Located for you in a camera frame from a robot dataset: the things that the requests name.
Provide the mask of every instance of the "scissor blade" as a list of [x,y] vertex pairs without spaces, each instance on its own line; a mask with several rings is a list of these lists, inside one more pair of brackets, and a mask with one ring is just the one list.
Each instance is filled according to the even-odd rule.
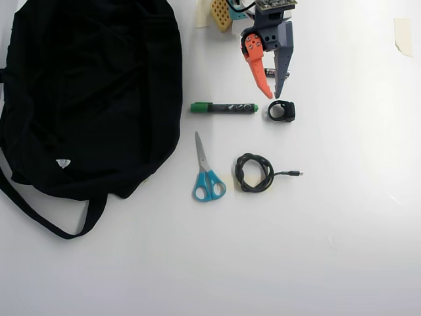
[[205,150],[203,149],[203,144],[200,139],[199,133],[196,132],[196,150],[197,150],[197,158],[199,160],[199,166],[201,170],[203,169],[206,172],[211,171],[209,167],[208,161],[206,159]]

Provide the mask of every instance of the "cable connector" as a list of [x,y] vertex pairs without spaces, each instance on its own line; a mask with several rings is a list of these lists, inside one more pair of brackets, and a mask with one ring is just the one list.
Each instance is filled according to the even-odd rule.
[[304,173],[301,171],[283,171],[283,172],[279,172],[279,174],[283,176],[303,176],[304,175]]

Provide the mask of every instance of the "black ring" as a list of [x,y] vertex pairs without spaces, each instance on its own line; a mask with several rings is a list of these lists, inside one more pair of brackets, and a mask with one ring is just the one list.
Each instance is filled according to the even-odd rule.
[[[275,106],[275,105],[280,105],[280,106],[281,106],[281,108],[283,108],[283,109],[284,109],[284,115],[282,115],[281,117],[273,117],[273,115],[272,115],[272,113],[271,113],[271,110],[274,108],[274,106]],[[272,102],[272,103],[269,105],[268,115],[269,115],[269,118],[270,118],[271,120],[274,120],[275,122],[282,122],[283,120],[285,120],[285,113],[286,113],[286,111],[285,111],[285,103],[284,103],[283,101],[281,101],[281,100],[276,100],[276,101]]]
[[[271,110],[276,105],[280,105],[281,108],[284,109],[284,115],[282,115],[281,117],[274,117],[271,113]],[[269,105],[268,116],[271,120],[275,122],[292,122],[295,120],[295,105],[293,102],[276,100]]]

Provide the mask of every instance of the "yellow object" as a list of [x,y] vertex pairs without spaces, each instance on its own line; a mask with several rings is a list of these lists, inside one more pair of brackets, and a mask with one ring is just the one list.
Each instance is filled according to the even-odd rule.
[[225,32],[231,25],[232,20],[226,0],[214,0],[210,5],[210,15],[216,22],[219,30]]
[[414,57],[412,54],[412,41],[410,32],[409,18],[395,19],[395,45],[398,50],[408,57]]

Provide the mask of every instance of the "bag strap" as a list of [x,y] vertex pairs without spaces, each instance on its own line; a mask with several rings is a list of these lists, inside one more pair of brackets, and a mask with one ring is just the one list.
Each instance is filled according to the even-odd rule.
[[59,227],[55,226],[53,223],[49,222],[47,219],[44,219],[40,214],[38,214],[34,209],[32,209],[24,198],[12,187],[10,182],[6,179],[3,171],[0,168],[0,189],[15,203],[27,216],[29,216],[34,221],[38,222],[46,229],[50,230],[57,236],[70,240],[76,237],[83,236],[90,232],[95,224],[98,222],[101,215],[104,213],[105,206],[107,205],[107,196],[100,197],[96,199],[91,199],[89,201],[89,206],[87,208],[87,215],[85,220],[85,225],[82,231],[79,234],[69,234]]

